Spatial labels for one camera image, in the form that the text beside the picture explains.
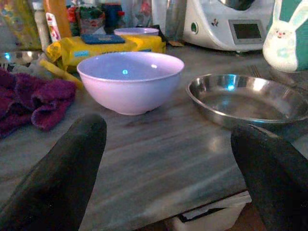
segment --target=white bunny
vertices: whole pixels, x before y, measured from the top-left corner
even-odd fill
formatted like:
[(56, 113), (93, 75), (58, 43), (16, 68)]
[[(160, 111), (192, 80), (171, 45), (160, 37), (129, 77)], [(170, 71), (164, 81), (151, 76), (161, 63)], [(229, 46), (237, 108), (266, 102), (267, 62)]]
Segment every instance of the white bunny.
[(263, 46), (266, 61), (274, 68), (284, 72), (295, 72), (296, 30), (308, 19), (308, 0), (302, 0), (289, 22), (279, 20), (282, 0), (276, 0), (273, 10), (273, 24)]

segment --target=purple towel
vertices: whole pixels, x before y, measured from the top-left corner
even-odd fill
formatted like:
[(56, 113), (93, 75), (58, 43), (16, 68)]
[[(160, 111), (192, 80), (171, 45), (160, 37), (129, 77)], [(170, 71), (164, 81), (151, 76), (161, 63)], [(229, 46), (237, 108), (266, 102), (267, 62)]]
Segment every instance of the purple towel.
[(64, 117), (75, 92), (72, 82), (12, 75), (0, 68), (0, 138), (28, 123), (50, 130)]

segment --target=kitchen counter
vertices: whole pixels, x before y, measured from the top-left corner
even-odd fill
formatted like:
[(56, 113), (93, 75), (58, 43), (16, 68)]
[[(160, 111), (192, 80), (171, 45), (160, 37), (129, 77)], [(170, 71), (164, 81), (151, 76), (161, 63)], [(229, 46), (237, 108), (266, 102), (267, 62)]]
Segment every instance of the kitchen counter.
[[(259, 52), (237, 55), (195, 46), (169, 48), (185, 64), (179, 88), (161, 107), (139, 116), (103, 108), (79, 92), (64, 120), (50, 132), (23, 127), (0, 141), (0, 205), (30, 168), (77, 118), (99, 113), (107, 145), (80, 230), (129, 231), (242, 192), (244, 179), (230, 145), (231, 132), (204, 118), (185, 92), (195, 76), (250, 74), (268, 65)], [(308, 129), (282, 131), (308, 156)]]

